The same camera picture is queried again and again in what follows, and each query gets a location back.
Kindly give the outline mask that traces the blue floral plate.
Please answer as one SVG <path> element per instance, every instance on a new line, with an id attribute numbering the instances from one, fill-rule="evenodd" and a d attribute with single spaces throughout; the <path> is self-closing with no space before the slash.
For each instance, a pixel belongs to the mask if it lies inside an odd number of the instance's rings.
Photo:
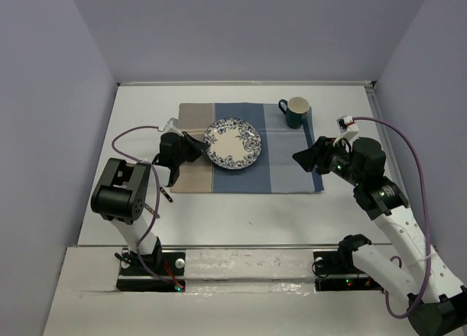
<path id="1" fill-rule="evenodd" d="M 215 121 L 204 133 L 209 145 L 208 158 L 227 170 L 245 169 L 254 164 L 262 151 L 258 130 L 239 118 L 222 118 Z"/>

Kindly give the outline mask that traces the green mug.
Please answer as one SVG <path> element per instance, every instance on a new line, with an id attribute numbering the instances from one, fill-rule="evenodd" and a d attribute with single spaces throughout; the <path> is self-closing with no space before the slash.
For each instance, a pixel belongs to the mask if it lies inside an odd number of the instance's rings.
<path id="1" fill-rule="evenodd" d="M 284 114 L 287 126 L 298 129 L 306 119 L 310 105 L 303 97 L 293 97 L 289 100 L 279 100 L 278 108 Z"/>

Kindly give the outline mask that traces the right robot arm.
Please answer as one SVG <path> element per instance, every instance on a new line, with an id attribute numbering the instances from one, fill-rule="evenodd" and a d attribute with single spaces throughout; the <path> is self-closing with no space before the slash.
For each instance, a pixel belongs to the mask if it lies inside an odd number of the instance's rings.
<path id="1" fill-rule="evenodd" d="M 366 273 L 390 296 L 406 303 L 407 318 L 418 335 L 445 335 L 466 325 L 466 285 L 428 242 L 404 193 L 385 176 L 386 154 L 379 142 L 320 137 L 293 159 L 305 172 L 332 172 L 352 185 L 358 206 L 406 266 L 395 266 L 367 237 L 354 234 L 339 242 L 336 263 L 341 270 Z"/>

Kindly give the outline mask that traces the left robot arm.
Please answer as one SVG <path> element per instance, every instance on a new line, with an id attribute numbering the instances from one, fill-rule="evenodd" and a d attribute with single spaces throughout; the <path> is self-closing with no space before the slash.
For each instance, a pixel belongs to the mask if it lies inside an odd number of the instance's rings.
<path id="1" fill-rule="evenodd" d="M 180 176 L 180 166 L 192 163 L 209 148 L 187 132 L 162 134 L 159 151 L 151 161 L 127 162 L 110 158 L 94 188 L 90 208 L 110 222 L 123 236 L 129 249 L 129 263 L 142 272 L 153 274 L 161 267 L 161 241 L 142 219 L 150 175 L 156 190 L 172 187 Z"/>

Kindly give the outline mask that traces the metal fork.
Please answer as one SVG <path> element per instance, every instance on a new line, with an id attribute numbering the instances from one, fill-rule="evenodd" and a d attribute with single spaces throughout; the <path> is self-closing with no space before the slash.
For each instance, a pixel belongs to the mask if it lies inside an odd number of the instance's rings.
<path id="1" fill-rule="evenodd" d="M 162 193 L 162 195 L 170 202 L 172 203 L 174 200 L 172 199 L 172 197 L 167 193 L 167 191 L 163 188 L 163 187 L 160 187 L 159 188 L 160 192 Z"/>

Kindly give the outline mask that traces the metal knife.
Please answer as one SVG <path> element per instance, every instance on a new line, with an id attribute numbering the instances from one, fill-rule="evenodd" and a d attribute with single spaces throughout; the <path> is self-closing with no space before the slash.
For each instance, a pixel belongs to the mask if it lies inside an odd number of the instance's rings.
<path id="1" fill-rule="evenodd" d="M 144 204 L 144 208 L 152 217 L 154 217 L 156 219 L 160 218 L 160 215 L 151 206 L 149 206 L 147 203 Z"/>

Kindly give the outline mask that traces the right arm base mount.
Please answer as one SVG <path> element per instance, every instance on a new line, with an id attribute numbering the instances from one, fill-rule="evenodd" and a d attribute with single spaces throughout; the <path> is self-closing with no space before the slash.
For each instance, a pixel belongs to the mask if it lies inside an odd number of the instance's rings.
<path id="1" fill-rule="evenodd" d="M 366 273 L 345 266 L 337 251 L 314 251 L 312 273 L 316 292 L 383 291 Z"/>

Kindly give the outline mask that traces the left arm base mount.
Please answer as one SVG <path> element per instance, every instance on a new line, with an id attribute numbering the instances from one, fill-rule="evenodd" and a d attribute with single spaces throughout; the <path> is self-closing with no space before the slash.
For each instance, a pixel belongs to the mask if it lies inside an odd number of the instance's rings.
<path id="1" fill-rule="evenodd" d="M 148 262 L 149 256 L 143 256 L 145 264 L 157 277 L 149 273 L 142 265 L 138 256 L 124 248 L 120 253 L 114 253 L 119 261 L 116 289 L 121 292 L 185 292 L 184 251 L 163 251 L 161 263 L 156 267 Z"/>

